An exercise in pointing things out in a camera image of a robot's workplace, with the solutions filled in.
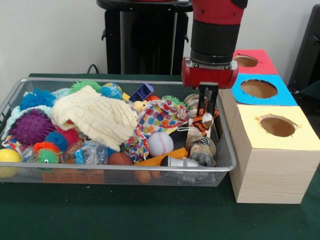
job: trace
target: cream knitted cloth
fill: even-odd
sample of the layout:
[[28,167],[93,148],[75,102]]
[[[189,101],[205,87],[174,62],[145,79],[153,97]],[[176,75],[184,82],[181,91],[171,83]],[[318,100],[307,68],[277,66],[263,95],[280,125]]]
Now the cream knitted cloth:
[[57,100],[52,123],[63,130],[78,128],[91,139],[101,139],[115,151],[137,127],[137,119],[122,100],[101,96],[91,86]]

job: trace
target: white baseball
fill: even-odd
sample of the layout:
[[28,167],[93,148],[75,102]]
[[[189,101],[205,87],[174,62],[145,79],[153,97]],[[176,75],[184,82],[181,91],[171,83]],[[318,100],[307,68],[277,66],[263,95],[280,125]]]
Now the white baseball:
[[156,157],[174,150],[174,141],[166,132],[155,132],[148,139],[149,153]]

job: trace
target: round hole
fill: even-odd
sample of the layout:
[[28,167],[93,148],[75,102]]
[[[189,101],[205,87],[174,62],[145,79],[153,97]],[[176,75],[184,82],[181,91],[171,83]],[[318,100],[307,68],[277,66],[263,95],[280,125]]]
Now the round hole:
[[278,91],[274,85],[267,81],[251,79],[241,83],[241,89],[256,98],[268,99],[277,95]]
[[258,65],[258,60],[252,56],[238,55],[234,58],[237,61],[238,66],[245,68],[253,68]]
[[260,124],[264,130],[277,137],[289,137],[296,131],[296,125],[282,116],[265,116],[260,120]]

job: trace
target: metal basket rim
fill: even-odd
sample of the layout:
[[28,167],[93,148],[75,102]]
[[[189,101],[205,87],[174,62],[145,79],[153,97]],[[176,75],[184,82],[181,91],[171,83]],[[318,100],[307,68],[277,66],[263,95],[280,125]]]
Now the metal basket rim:
[[[3,103],[0,105],[0,113],[8,105],[15,95],[20,85],[28,81],[49,81],[49,82],[77,82],[83,81],[84,78],[49,78],[49,77],[27,77],[15,83]],[[98,83],[124,83],[124,84],[143,84],[150,83],[153,85],[181,85],[181,81],[147,81],[147,80],[114,80],[114,79],[90,79]],[[127,165],[78,165],[78,164],[53,164],[53,163],[27,163],[27,162],[0,162],[0,167],[19,167],[19,168],[46,168],[46,169],[83,169],[83,170],[123,170],[123,171],[172,171],[172,172],[229,172],[237,165],[237,157],[231,140],[230,132],[227,125],[224,109],[220,97],[218,96],[216,106],[220,110],[221,125],[223,128],[225,140],[231,158],[229,167],[168,167],[168,166],[127,166]]]

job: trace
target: white wall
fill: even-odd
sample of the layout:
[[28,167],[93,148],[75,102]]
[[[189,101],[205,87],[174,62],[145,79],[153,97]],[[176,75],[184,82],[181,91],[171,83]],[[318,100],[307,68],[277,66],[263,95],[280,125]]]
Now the white wall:
[[103,29],[95,0],[0,0],[0,102],[29,73],[106,72]]
[[[266,49],[289,81],[312,7],[320,0],[249,0],[237,48]],[[106,67],[104,10],[95,0],[0,1],[0,102],[29,73]],[[185,54],[190,54],[186,44]]]

